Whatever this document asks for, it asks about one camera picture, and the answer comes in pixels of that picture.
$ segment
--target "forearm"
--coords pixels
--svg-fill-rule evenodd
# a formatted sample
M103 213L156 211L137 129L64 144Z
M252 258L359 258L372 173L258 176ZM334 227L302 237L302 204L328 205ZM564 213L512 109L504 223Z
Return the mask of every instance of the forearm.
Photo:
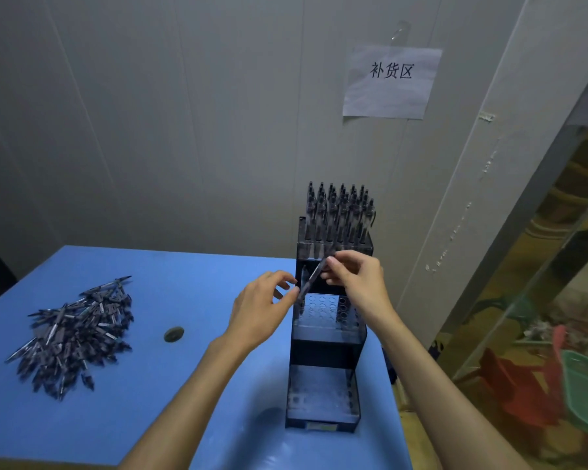
M445 470L528 469L392 311L378 328L392 365Z
M247 354L226 336L212 341L196 370L120 468L187 469L222 391Z

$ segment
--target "hand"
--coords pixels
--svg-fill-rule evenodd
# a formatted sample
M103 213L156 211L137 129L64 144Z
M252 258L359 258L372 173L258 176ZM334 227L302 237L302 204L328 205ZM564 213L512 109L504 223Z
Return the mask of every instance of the hand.
M378 259L357 251L339 251L334 258L327 259L327 265L320 276L327 284L346 289L349 300L373 331L388 318L398 318L387 295Z
M289 290L297 280L284 271L266 272L244 287L233 302L233 310L225 335L250 353L266 341L281 324L298 297L298 287L285 296L276 287ZM272 298L280 299L272 303Z

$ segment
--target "blue table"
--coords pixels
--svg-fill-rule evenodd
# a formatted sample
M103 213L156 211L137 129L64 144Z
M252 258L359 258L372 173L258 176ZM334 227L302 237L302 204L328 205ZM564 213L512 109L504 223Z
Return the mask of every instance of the blue table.
M0 458L117 464L224 332L240 290L293 259L66 246L0 297ZM63 402L34 394L4 364L31 338L37 308L123 275L135 322L132 353L94 367L96 390L79 383ZM166 343L164 332L185 328ZM368 332L357 367L362 418L355 434L285 429L291 310L224 390L192 468L411 468L379 340Z

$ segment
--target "left hand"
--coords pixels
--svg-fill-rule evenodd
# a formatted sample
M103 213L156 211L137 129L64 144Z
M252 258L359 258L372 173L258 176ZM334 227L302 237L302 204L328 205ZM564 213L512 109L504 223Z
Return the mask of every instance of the left hand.
M277 329L298 297L294 287L283 296L276 287L290 289L297 280L284 271L266 272L244 287L233 302L233 310L225 336L250 353ZM272 298L281 299L272 303Z

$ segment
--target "green plastic basket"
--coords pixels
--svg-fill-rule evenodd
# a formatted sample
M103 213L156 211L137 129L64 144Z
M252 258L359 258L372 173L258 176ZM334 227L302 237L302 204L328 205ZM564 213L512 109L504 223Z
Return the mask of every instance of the green plastic basket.
M588 357L563 350L564 398L571 423L588 433Z

